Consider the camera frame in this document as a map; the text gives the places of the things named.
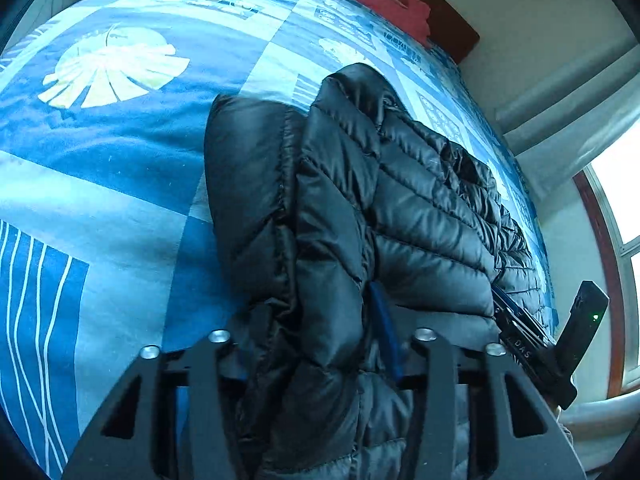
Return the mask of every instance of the wooden headboard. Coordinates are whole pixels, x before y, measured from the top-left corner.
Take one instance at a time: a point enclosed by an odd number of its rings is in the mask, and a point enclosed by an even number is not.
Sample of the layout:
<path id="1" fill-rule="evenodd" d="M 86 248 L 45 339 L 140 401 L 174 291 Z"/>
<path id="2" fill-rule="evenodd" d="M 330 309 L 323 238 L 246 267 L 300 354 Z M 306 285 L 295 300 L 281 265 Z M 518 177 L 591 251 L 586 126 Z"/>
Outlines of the wooden headboard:
<path id="1" fill-rule="evenodd" d="M 480 40 L 479 34 L 446 0 L 422 0 L 431 7 L 431 39 L 460 63 Z"/>

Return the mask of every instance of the window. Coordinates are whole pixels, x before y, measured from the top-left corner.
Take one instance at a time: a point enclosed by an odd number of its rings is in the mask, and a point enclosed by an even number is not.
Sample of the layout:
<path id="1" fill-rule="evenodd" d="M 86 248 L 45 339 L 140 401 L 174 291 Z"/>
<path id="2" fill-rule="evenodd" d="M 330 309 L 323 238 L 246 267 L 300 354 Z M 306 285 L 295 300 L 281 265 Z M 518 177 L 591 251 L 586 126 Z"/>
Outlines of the window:
<path id="1" fill-rule="evenodd" d="M 640 381 L 640 121 L 586 168 L 613 243 L 625 303 L 625 384 Z"/>

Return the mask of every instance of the blue bedspread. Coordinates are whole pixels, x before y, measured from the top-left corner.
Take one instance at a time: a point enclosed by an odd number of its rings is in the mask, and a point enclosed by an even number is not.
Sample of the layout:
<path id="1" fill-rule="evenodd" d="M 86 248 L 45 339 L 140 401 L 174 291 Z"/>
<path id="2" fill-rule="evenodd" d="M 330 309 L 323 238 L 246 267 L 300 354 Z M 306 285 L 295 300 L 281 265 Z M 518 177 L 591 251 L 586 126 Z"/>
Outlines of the blue bedspread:
<path id="1" fill-rule="evenodd" d="M 84 0 L 0 60 L 0 401 L 52 478 L 140 347 L 188 346 L 241 303 L 204 187 L 215 96 L 306 110 L 353 62 L 491 167 L 555 328 L 517 165 L 439 48 L 353 0 Z"/>

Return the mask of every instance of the black bracket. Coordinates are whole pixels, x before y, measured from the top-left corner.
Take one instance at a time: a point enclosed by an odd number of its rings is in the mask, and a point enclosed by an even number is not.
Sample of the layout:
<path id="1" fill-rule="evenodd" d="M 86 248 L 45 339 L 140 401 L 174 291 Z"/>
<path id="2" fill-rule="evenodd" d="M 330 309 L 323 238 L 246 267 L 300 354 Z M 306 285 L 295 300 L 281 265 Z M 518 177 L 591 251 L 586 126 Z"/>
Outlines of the black bracket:
<path id="1" fill-rule="evenodd" d="M 586 478 L 551 410 L 502 345 L 469 351 L 419 328 L 399 387 L 422 391 L 416 398 L 424 409 L 414 411 L 422 421 L 408 437 L 399 479 L 452 478 L 457 384 L 469 390 L 469 479 Z"/>
<path id="2" fill-rule="evenodd" d="M 143 348 L 85 429 L 63 480 L 242 478 L 239 454 L 227 437 L 225 407 L 243 384 L 219 370 L 232 348 L 226 330 L 213 331 L 187 350 L 164 354 L 157 346 Z M 189 387 L 187 457 L 178 457 L 175 433 L 179 386 Z"/>

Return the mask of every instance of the wooden window frame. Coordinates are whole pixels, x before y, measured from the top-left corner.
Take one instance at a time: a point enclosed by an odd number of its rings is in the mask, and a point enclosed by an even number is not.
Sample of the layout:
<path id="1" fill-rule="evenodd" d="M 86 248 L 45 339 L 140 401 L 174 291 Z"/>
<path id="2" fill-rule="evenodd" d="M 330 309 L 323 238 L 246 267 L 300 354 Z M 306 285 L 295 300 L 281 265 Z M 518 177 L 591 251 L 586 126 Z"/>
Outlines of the wooden window frame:
<path id="1" fill-rule="evenodd" d="M 624 244 L 609 201 L 591 166 L 574 176 L 591 221 L 607 293 L 611 330 L 611 361 L 607 398 L 640 389 L 640 323 L 638 294 L 631 256 L 640 253 L 640 237 Z"/>

